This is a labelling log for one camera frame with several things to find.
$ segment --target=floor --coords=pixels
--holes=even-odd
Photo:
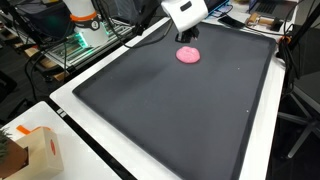
[[[316,0],[315,2],[315,5],[317,5],[320,3],[320,0]],[[300,5],[296,21],[297,24],[304,22],[311,3],[312,0],[305,0],[305,2]],[[0,103],[0,119],[2,120],[7,120],[7,116],[13,108],[24,98],[33,101],[30,83],[23,72],[26,60],[23,55],[17,55],[10,47],[0,49],[0,70],[13,77],[18,83],[16,90],[10,94],[4,102]],[[38,73],[35,73],[34,77],[35,84],[46,92],[38,93],[40,98],[42,98],[42,95],[54,91],[60,85],[59,83],[44,82],[43,77]],[[28,107],[23,106],[18,114],[26,109],[28,109]],[[286,98],[281,102],[280,111],[301,114],[290,98]],[[302,126],[278,119],[270,155],[267,180],[320,180],[320,140],[317,139],[316,136],[311,135],[294,158],[284,158],[284,155],[299,137],[303,128]]]

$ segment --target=pink sponge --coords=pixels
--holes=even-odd
[[[200,60],[200,52],[196,48],[183,46],[176,53],[177,58],[184,63],[196,63]]]

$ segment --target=black chair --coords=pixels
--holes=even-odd
[[[17,83],[0,71],[0,103],[17,87]],[[0,125],[4,125],[6,122],[0,120]]]
[[[301,77],[295,82],[294,92],[290,95],[305,117],[279,112],[278,117],[306,128],[296,141],[286,158],[292,158],[307,137],[314,133],[320,138],[320,72]]]

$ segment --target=white table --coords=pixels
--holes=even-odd
[[[47,126],[57,134],[64,171],[52,180],[121,180],[45,102],[36,104],[3,128],[8,128],[11,138],[17,140],[24,136],[16,130],[19,125],[29,130]]]
[[[236,5],[230,16],[244,22],[248,14],[244,7]],[[136,37],[128,45],[134,45],[164,24],[168,19],[162,19],[147,29],[143,36]],[[218,24],[216,19],[207,19],[205,22]],[[128,49],[121,47],[102,59],[100,62],[74,78],[50,95],[71,118],[85,129],[100,145],[116,158],[130,173],[139,180],[171,180],[179,179],[174,173],[152,158],[140,147],[134,144],[111,124],[88,108],[73,93],[79,84],[94,75],[97,71],[108,65]],[[250,140],[248,143],[241,180],[265,179],[273,133],[276,123],[281,89],[284,79],[284,67],[281,60],[273,57],[266,76],[260,103],[256,112]]]

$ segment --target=black tray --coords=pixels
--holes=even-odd
[[[159,38],[167,24],[141,43]],[[199,39],[187,44],[199,49],[198,63],[176,59],[183,44],[172,28],[73,92],[181,178],[237,179],[276,43],[205,23],[198,28]]]

